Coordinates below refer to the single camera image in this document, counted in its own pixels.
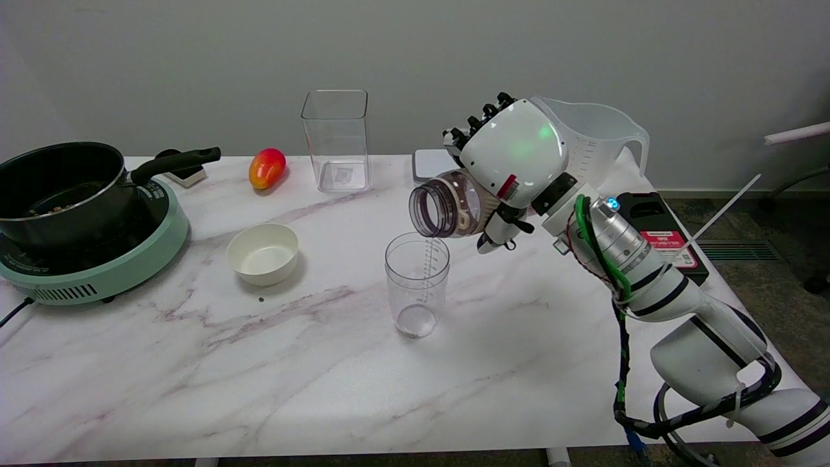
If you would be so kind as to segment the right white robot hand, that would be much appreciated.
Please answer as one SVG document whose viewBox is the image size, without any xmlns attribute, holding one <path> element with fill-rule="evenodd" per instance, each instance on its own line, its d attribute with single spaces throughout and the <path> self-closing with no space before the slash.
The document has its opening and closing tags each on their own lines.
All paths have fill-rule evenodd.
<svg viewBox="0 0 830 467">
<path fill-rule="evenodd" d="M 528 211 L 547 215 L 580 183 L 568 173 L 568 145 L 548 115 L 528 99 L 500 92 L 487 103 L 481 117 L 468 125 L 442 131 L 444 147 L 460 168 L 496 201 L 477 240 L 477 251 L 488 254 L 515 248 L 516 236 L 536 229 Z"/>
</svg>

